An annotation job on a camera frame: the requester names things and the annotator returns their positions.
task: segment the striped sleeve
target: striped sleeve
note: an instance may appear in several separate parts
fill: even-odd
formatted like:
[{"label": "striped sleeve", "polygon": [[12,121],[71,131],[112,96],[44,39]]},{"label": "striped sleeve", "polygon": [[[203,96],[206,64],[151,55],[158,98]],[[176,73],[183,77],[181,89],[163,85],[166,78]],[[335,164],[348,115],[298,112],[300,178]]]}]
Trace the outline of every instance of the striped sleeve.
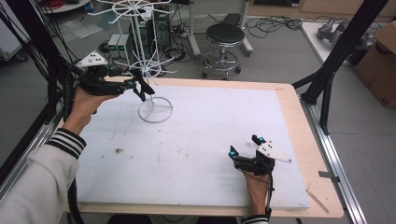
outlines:
[{"label": "striped sleeve", "polygon": [[266,215],[257,215],[252,217],[242,218],[242,224],[268,224],[268,217]]},{"label": "striped sleeve", "polygon": [[47,145],[57,147],[60,150],[70,154],[76,160],[87,144],[80,136],[66,129],[60,128],[47,142]]}]

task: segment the white wire rack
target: white wire rack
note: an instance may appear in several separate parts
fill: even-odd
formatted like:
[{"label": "white wire rack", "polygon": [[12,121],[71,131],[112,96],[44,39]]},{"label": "white wire rack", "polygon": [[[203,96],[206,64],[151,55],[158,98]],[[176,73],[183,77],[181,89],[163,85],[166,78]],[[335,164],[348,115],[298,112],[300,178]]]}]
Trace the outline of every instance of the white wire rack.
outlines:
[{"label": "white wire rack", "polygon": [[[110,4],[112,6],[110,9],[103,10],[98,13],[89,13],[89,14],[96,16],[106,13],[108,11],[113,11],[117,15],[117,17],[114,21],[110,21],[109,23],[115,23],[115,22],[118,23],[120,29],[120,38],[124,38],[124,36],[122,35],[123,31],[120,26],[120,18],[121,17],[129,18],[132,24],[132,31],[133,34],[135,34],[134,35],[135,51],[133,50],[132,54],[136,58],[136,61],[133,63],[130,62],[130,55],[129,55],[130,52],[126,50],[125,53],[126,53],[127,64],[118,63],[118,62],[116,63],[127,66],[129,70],[139,69],[142,73],[143,79],[145,79],[148,84],[150,79],[155,83],[153,77],[156,77],[159,74],[176,72],[176,71],[163,70],[163,65],[173,61],[174,57],[167,59],[163,62],[160,61],[160,55],[157,45],[158,36],[155,30],[155,25],[153,25],[152,27],[153,36],[154,36],[153,44],[155,45],[155,50],[150,58],[146,58],[145,56],[143,42],[139,29],[139,19],[143,21],[152,19],[152,24],[155,24],[155,20],[154,20],[155,11],[163,14],[172,13],[172,11],[171,12],[164,11],[155,7],[155,5],[169,4],[171,2],[170,0],[164,2],[157,2],[157,3],[150,3],[144,0],[121,0],[119,2],[108,2],[102,0],[97,0],[97,1],[104,4]],[[124,75],[132,76],[132,74],[129,72],[124,73]],[[139,106],[138,112],[140,118],[143,119],[144,121],[158,123],[158,122],[163,122],[172,116],[173,106],[171,102],[164,97],[153,97],[152,95],[150,95],[149,98]]]}]

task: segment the person's right hand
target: person's right hand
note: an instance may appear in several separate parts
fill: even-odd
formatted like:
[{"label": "person's right hand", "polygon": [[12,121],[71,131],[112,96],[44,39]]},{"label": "person's right hand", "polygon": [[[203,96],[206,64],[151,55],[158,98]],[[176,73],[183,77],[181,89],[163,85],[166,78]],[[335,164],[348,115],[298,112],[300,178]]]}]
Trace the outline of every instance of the person's right hand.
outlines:
[{"label": "person's right hand", "polygon": [[91,115],[102,102],[116,98],[118,95],[95,96],[87,93],[81,87],[77,87],[72,112],[64,123],[63,128],[80,134],[84,127],[90,123]]},{"label": "person's right hand", "polygon": [[247,192],[250,198],[252,215],[265,215],[269,175],[254,175],[243,172],[247,181]]}]

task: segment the cable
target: cable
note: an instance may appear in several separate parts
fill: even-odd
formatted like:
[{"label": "cable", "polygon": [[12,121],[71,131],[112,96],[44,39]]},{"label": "cable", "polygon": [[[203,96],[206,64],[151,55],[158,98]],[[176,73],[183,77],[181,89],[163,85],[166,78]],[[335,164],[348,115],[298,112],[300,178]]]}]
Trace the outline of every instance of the cable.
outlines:
[{"label": "cable", "polygon": [[[254,25],[249,25],[253,21],[257,21]],[[278,31],[282,27],[287,27],[292,31],[297,31],[302,28],[303,21],[299,19],[291,19],[288,17],[268,17],[268,18],[255,18],[248,21],[245,26],[251,35],[257,38],[265,38],[269,34]],[[254,35],[251,30],[257,29],[264,33],[264,35]]]},{"label": "cable", "polygon": [[81,59],[77,59],[73,61],[69,68],[67,69],[66,76],[64,78],[64,121],[69,117],[72,106],[73,106],[73,96],[74,96],[74,81],[76,80],[72,77],[72,69],[74,66],[81,61]]},{"label": "cable", "polygon": [[329,20],[329,19],[330,19],[330,17],[328,17],[328,16],[318,16],[318,17],[316,17],[316,18],[314,18],[314,19],[312,19],[312,18],[306,18],[304,21],[317,21],[317,20],[320,19],[320,18],[325,18],[326,20]]},{"label": "cable", "polygon": [[195,35],[197,35],[195,32],[199,31],[199,30],[201,29],[201,27],[202,27],[205,23],[207,23],[208,21],[204,21],[200,26],[198,26],[198,28],[196,28],[196,29],[193,31],[193,33],[194,33]]},{"label": "cable", "polygon": [[78,204],[77,204],[76,179],[73,180],[73,183],[70,186],[69,191],[67,191],[67,201],[69,202],[69,209],[73,219],[77,222],[77,224],[84,224],[84,220],[81,217],[81,213],[79,212]]}]

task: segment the black cable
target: black cable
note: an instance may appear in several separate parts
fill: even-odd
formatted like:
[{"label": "black cable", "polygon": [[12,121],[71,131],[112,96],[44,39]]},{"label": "black cable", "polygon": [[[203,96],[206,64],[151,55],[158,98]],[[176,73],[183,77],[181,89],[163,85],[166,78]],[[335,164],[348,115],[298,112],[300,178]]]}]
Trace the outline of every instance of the black cable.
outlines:
[{"label": "black cable", "polygon": [[77,204],[76,179],[73,180],[70,189],[67,191],[67,201],[69,203],[69,209],[73,219],[77,222],[77,224],[84,224],[84,220],[82,220],[81,213],[79,212],[78,204]]},{"label": "black cable", "polygon": [[330,17],[328,17],[328,16],[318,16],[318,17],[316,17],[316,18],[314,18],[314,19],[312,19],[312,18],[306,18],[304,21],[317,21],[317,20],[320,19],[320,18],[325,18],[326,20],[329,20],[329,19],[330,19]]},{"label": "black cable", "polygon": [[272,199],[272,193],[275,190],[272,171],[268,174],[268,177],[269,177],[269,179],[268,179],[268,196],[267,196],[267,205],[265,206],[266,213],[270,212],[270,209],[271,209],[270,203],[271,203],[271,199]]},{"label": "black cable", "polygon": [[[257,21],[254,25],[249,25],[253,21]],[[245,26],[251,35],[257,38],[265,38],[269,34],[278,31],[282,27],[287,27],[292,31],[297,31],[302,28],[303,21],[299,19],[292,19],[288,17],[269,17],[269,18],[255,18],[248,21]],[[263,32],[264,35],[255,35],[252,33],[253,29]]]},{"label": "black cable", "polygon": [[112,64],[110,64],[111,52],[110,52],[110,49],[108,48],[108,41],[109,40],[103,41],[99,45],[98,49],[105,55],[105,57],[106,57],[106,54],[108,53],[108,56],[106,57],[106,59],[107,59],[108,65],[112,65]]},{"label": "black cable", "polygon": [[214,21],[216,21],[216,22],[221,22],[221,21],[218,21],[216,18],[214,18],[213,16],[211,16],[211,15],[207,15],[208,17],[210,17],[210,18],[212,18]]},{"label": "black cable", "polygon": [[70,64],[64,78],[64,121],[67,120],[72,111],[75,82],[75,79],[72,77],[72,69],[79,61],[81,59],[77,59]]},{"label": "black cable", "polygon": [[61,28],[59,27],[59,23],[57,22],[57,20],[55,18],[52,18],[52,23],[47,22],[46,18],[44,17],[44,15],[41,13],[42,10],[44,10],[47,14],[53,14],[52,8],[50,8],[49,10],[45,7],[45,8],[41,8],[38,3],[34,0],[30,1],[32,6],[35,7],[35,10],[40,12],[40,19],[43,21],[43,23],[45,24],[45,27],[47,29],[47,32],[49,33],[51,29],[51,31],[53,33],[55,33],[55,36],[57,36],[60,40],[62,45],[64,46],[64,49],[66,50],[66,53],[68,55],[68,58],[70,60],[70,62],[72,62],[73,60],[75,60],[77,58],[77,56],[73,53],[73,51],[71,51],[71,49],[69,47],[67,47],[65,41],[64,41],[64,36],[62,35],[61,32]]}]

